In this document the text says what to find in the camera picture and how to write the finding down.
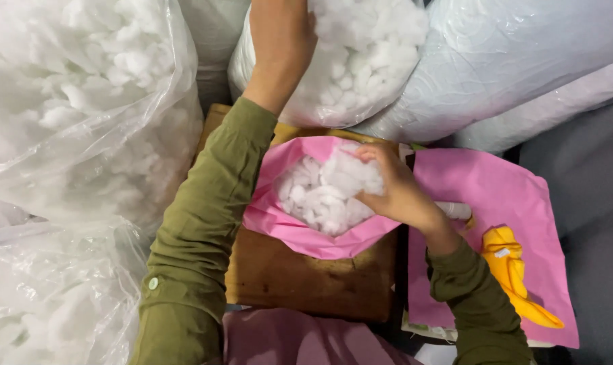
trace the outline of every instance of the pink cloth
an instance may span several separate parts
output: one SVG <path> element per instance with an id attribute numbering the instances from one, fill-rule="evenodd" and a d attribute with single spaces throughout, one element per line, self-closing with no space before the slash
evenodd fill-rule
<path id="1" fill-rule="evenodd" d="M 475 227 L 466 235 L 480 252 L 482 235 L 493 227 L 509 226 L 522 245 L 523 283 L 529 296 L 553 313 L 565 328 L 553 329 L 522 319 L 528 338 L 578 348 L 579 336 L 568 294 L 561 250 L 548 187 L 542 178 L 489 153 L 468 149 L 428 149 L 416 152 L 414 175 L 434 201 L 467 203 Z M 419 231 L 409 232 L 409 320 L 433 327 L 455 328 L 445 303 L 430 296 L 424 262 L 425 242 Z"/>
<path id="2" fill-rule="evenodd" d="M 243 215 L 245 228 L 278 238 L 295 252 L 325 260 L 351 259 L 397 228 L 399 222 L 374 215 L 342 235 L 331 237 L 309 228 L 280 207 L 275 179 L 306 155 L 325 162 L 334 147 L 343 142 L 353 143 L 338 137 L 302 137 L 271 147 L 263 157 L 252 202 Z"/>
<path id="3" fill-rule="evenodd" d="M 228 312 L 223 326 L 228 365 L 421 365 L 362 323 L 268 309 Z"/>

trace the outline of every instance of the green long-sleeve shirt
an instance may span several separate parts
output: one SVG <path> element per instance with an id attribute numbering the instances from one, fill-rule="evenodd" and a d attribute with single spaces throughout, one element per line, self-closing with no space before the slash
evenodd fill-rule
<path id="1" fill-rule="evenodd" d="M 276 124 L 239 98 L 208 138 L 151 246 L 132 365 L 220 360 L 225 271 Z M 486 261 L 464 243 L 429 265 L 433 297 L 457 318 L 456 363 L 528 365 L 520 317 Z"/>

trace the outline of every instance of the yellow fabric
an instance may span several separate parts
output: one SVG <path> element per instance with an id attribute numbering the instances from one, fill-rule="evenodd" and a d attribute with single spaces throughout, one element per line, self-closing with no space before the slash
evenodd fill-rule
<path id="1" fill-rule="evenodd" d="M 509 253 L 498 258 L 500 250 Z M 489 270 L 509 295 L 510 301 L 521 317 L 549 328 L 563 328 L 561 319 L 546 311 L 527 297 L 522 283 L 525 262 L 521 260 L 522 247 L 516 242 L 509 227 L 492 228 L 482 237 L 482 256 L 489 264 Z"/>

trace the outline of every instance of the wooden board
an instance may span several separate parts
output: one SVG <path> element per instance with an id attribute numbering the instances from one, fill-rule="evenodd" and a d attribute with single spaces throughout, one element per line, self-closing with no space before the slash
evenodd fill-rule
<path id="1" fill-rule="evenodd" d="M 229 106 L 221 104 L 210 107 L 199 151 L 229 110 Z M 302 129 L 279 124 L 272 144 L 316 135 L 334 135 L 359 142 L 382 141 L 345 130 Z M 318 260 L 295 253 L 276 238 L 241 227 L 225 275 L 227 301 L 295 309 L 327 317 L 386 321 L 392 305 L 396 246 L 394 230 L 353 259 Z"/>

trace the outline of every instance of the person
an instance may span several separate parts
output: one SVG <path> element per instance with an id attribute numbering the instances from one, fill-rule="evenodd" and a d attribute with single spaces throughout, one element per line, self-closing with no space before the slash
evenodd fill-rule
<path id="1" fill-rule="evenodd" d="M 361 323 L 275 309 L 229 312 L 223 325 L 232 245 L 277 116 L 317 43 L 306 2 L 252 1 L 256 65 L 243 96 L 210 135 L 164 213 L 143 279 L 132 365 L 416 363 L 380 338 L 369 338 Z M 456 363 L 530 364 L 532 353 L 509 298 L 411 171 L 381 145 L 364 145 L 356 153 L 378 161 L 385 186 L 383 196 L 358 198 L 426 238 L 431 294 L 456 317 Z"/>

